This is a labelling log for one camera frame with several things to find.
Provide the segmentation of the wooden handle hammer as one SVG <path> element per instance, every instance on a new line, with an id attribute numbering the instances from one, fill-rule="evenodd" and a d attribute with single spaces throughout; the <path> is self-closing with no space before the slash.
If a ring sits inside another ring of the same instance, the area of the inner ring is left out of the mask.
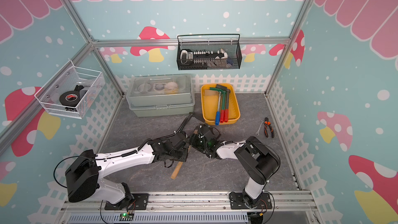
<path id="1" fill-rule="evenodd" d="M 198 136 L 198 130 L 194 130 L 194 132 L 193 132 L 193 134 L 192 134 L 192 136 L 191 136 L 191 138 L 190 138 L 190 147 L 188 148 L 188 150 L 191 149 L 192 144 L 193 144 L 194 140 L 197 138 L 197 136 Z M 184 164 L 184 162 L 179 162 L 179 163 L 177 164 L 177 166 L 176 166 L 174 172 L 173 172 L 172 175 L 171 175 L 171 179 L 176 179 L 176 177 L 177 177 L 177 175 L 178 175 L 178 173 L 179 173 L 181 167 L 183 166 L 183 164 Z"/>

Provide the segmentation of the chrome tool blue handle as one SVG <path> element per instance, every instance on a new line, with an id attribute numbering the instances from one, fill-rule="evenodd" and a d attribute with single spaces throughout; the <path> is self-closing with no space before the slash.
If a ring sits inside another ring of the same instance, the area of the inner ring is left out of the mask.
<path id="1" fill-rule="evenodd" d="M 221 98 L 222 98 L 222 92 L 220 89 L 217 89 L 219 93 L 218 96 L 218 105 L 217 105 L 217 112 L 216 112 L 216 118 L 215 118 L 215 125 L 219 125 L 220 124 L 220 115 L 221 115 Z"/>

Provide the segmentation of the green hoe red handle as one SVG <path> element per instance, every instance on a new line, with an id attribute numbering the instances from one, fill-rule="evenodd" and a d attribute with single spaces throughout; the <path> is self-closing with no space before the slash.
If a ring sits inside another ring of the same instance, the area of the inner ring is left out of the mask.
<path id="1" fill-rule="evenodd" d="M 212 90 L 212 91 L 217 91 L 217 90 L 216 90 L 216 87 L 210 87 L 210 90 Z M 221 98 L 221 109 L 222 109 L 224 100 L 223 100 L 223 91 L 221 90 L 221 92 L 222 92 L 222 98 Z"/>

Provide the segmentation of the black hoe red handle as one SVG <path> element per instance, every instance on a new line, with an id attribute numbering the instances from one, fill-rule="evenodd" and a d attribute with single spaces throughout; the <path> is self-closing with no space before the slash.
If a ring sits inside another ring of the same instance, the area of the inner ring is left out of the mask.
<path id="1" fill-rule="evenodd" d="M 221 119 L 220 122 L 228 122 L 229 121 L 229 99 L 230 99 L 230 89 L 227 88 L 226 86 L 216 84 L 216 88 L 221 89 L 223 91 L 223 107 L 221 109 Z"/>

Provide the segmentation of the yellow plastic storage box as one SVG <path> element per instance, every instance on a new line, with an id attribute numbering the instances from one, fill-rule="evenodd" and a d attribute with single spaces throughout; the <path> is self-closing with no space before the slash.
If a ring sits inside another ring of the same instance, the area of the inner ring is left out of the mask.
<path id="1" fill-rule="evenodd" d="M 234 124 L 240 118 L 240 109 L 238 101 L 235 95 L 234 87 L 231 84 L 221 83 L 222 86 L 230 89 L 229 98 L 229 119 L 228 122 L 221 123 L 220 125 Z M 207 95 L 206 90 L 210 87 L 215 87 L 216 84 L 205 84 L 201 88 L 201 103 L 202 103 L 202 115 L 204 121 L 209 125 L 215 125 L 216 110 L 218 106 L 218 93 L 216 95 Z"/>

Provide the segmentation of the black pick red handle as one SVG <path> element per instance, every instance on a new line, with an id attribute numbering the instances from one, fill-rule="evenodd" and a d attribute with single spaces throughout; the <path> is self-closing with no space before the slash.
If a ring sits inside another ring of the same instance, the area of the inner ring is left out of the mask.
<path id="1" fill-rule="evenodd" d="M 205 122 L 205 120 L 204 120 L 204 118 L 203 118 L 203 116 L 201 114 L 190 112 L 189 115 L 181 123 L 181 125 L 179 126 L 177 131 L 175 131 L 175 133 L 181 133 L 184 130 L 185 126 L 188 124 L 188 122 L 190 121 L 191 118 L 195 118 L 196 120 L 198 120 L 201 123 Z"/>

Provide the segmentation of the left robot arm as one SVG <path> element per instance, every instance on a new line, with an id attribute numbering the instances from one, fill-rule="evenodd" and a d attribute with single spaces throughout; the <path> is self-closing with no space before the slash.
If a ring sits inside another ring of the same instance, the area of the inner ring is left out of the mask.
<path id="1" fill-rule="evenodd" d="M 97 153 L 92 149 L 74 156 L 66 169 L 68 201 L 80 202 L 89 198 L 107 202 L 118 209 L 130 210 L 135 197 L 126 183 L 114 183 L 107 176 L 144 164 L 181 161 L 188 157 L 190 141 L 184 132 L 162 139 L 149 139 L 141 146 L 118 152 Z"/>

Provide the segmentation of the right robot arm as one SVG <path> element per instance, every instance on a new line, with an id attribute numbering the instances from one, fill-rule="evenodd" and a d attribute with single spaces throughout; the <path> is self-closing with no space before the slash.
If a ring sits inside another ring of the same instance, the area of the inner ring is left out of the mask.
<path id="1" fill-rule="evenodd" d="M 213 127 L 208 124 L 198 125 L 192 137 L 191 146 L 210 159 L 238 160 L 249 176 L 248 183 L 241 194 L 230 193 L 230 200 L 255 208 L 262 204 L 263 189 L 269 179 L 279 170 L 279 155 L 251 136 L 240 142 L 221 141 L 221 135 L 215 135 Z"/>

